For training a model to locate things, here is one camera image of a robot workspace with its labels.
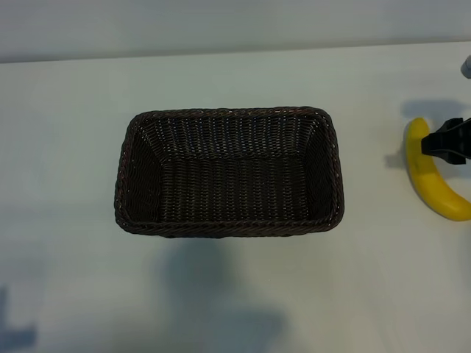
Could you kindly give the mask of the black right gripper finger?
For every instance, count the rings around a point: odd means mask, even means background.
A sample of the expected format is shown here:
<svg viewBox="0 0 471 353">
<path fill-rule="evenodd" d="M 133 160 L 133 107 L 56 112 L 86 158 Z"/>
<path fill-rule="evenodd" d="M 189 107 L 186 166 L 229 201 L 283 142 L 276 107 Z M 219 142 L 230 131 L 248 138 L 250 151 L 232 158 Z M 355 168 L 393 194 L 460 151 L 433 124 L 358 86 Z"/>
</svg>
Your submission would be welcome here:
<svg viewBox="0 0 471 353">
<path fill-rule="evenodd" d="M 462 154 L 457 153 L 449 149 L 441 149 L 436 144 L 430 144 L 429 142 L 422 141 L 422 153 L 424 155 L 438 157 L 444 160 L 446 163 L 451 165 L 465 165 L 469 157 L 465 157 Z"/>
<path fill-rule="evenodd" d="M 470 144 L 470 119 L 451 118 L 422 139 L 424 146 L 465 146 Z"/>
</svg>

